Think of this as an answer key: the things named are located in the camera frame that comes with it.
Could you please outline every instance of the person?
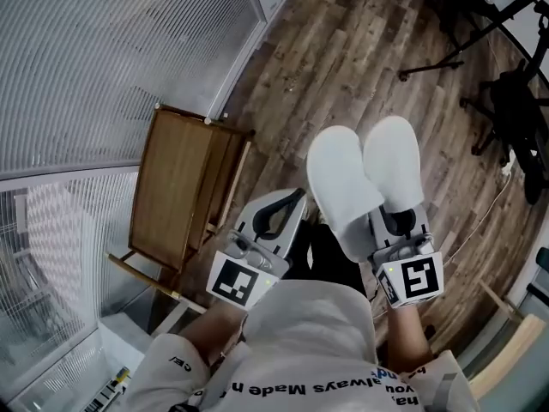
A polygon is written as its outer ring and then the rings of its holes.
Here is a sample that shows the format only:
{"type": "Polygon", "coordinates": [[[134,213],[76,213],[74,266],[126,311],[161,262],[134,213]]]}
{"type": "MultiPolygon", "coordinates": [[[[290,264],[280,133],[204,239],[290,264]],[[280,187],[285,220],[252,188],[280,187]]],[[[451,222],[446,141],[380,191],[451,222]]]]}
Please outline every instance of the person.
{"type": "Polygon", "coordinates": [[[290,256],[294,266],[245,318],[218,302],[182,336],[158,336],[130,382],[126,410],[479,410],[450,351],[433,358],[414,305],[389,307],[389,364],[377,364],[359,266],[327,225],[304,224],[290,256]],[[236,346],[210,375],[208,363],[235,331],[236,346]]]}

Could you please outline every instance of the person's right arm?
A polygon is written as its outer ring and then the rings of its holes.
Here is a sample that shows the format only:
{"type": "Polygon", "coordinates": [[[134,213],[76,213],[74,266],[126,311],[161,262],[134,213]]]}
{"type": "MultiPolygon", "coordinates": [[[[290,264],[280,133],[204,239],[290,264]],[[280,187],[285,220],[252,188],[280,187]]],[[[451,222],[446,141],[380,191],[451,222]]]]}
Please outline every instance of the person's right arm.
{"type": "Polygon", "coordinates": [[[423,333],[416,306],[393,309],[389,306],[389,369],[410,373],[433,360],[429,343],[423,333]]]}

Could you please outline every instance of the shirt sleeve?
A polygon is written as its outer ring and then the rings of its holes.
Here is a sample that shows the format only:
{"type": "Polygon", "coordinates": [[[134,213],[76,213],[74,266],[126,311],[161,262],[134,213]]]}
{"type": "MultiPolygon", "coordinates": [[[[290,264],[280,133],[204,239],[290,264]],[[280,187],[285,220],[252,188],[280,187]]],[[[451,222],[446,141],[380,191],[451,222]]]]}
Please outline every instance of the shirt sleeve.
{"type": "Polygon", "coordinates": [[[187,339],[156,337],[132,377],[123,410],[168,412],[209,380],[209,370],[187,339]]]}
{"type": "Polygon", "coordinates": [[[429,410],[448,412],[480,411],[469,382],[450,351],[402,378],[418,393],[429,410]]]}

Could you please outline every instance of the black and white square marker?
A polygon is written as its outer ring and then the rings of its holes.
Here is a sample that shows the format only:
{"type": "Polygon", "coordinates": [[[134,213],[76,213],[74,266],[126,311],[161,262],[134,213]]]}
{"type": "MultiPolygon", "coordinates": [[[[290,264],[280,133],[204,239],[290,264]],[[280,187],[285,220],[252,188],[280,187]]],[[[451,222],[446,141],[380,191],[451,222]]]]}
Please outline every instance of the black and white square marker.
{"type": "Polygon", "coordinates": [[[385,271],[382,271],[379,274],[378,280],[381,282],[381,286],[383,287],[383,291],[387,295],[387,300],[391,305],[398,302],[398,296],[396,294],[395,289],[393,288],[393,285],[391,284],[391,281],[387,277],[387,274],[385,271]]]}
{"type": "Polygon", "coordinates": [[[407,298],[438,291],[437,271],[432,257],[402,263],[402,278],[407,298]]]}
{"type": "Polygon", "coordinates": [[[257,281],[257,273],[225,260],[212,291],[232,302],[245,306],[257,281]]]}

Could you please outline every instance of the power cord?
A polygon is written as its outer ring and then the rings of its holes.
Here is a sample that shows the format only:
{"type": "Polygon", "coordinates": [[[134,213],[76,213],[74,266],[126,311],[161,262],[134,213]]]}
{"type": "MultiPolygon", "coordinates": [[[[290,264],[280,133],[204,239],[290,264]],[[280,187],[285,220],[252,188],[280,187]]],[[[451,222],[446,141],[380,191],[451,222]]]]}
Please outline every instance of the power cord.
{"type": "MultiPolygon", "coordinates": [[[[511,182],[512,177],[513,177],[513,174],[510,174],[509,177],[507,178],[507,181],[505,182],[504,187],[496,195],[496,198],[493,199],[492,204],[490,205],[488,210],[485,212],[484,216],[480,219],[478,224],[474,227],[473,231],[465,238],[465,241],[462,242],[462,244],[457,248],[457,250],[452,254],[452,256],[443,264],[444,268],[455,258],[455,256],[460,252],[460,250],[463,248],[463,246],[473,237],[473,235],[477,232],[477,230],[479,230],[480,225],[484,222],[486,217],[490,214],[490,212],[492,211],[492,208],[496,204],[496,201],[501,197],[501,195],[507,189],[507,186],[511,182]]],[[[379,289],[379,282],[377,283],[376,292],[375,292],[374,296],[371,298],[371,300],[369,300],[370,303],[373,303],[374,299],[376,299],[378,289],[379,289]]],[[[381,318],[386,312],[387,312],[387,310],[384,310],[383,312],[381,312],[380,314],[378,314],[377,316],[372,318],[372,320],[376,320],[377,318],[381,318]]]]}

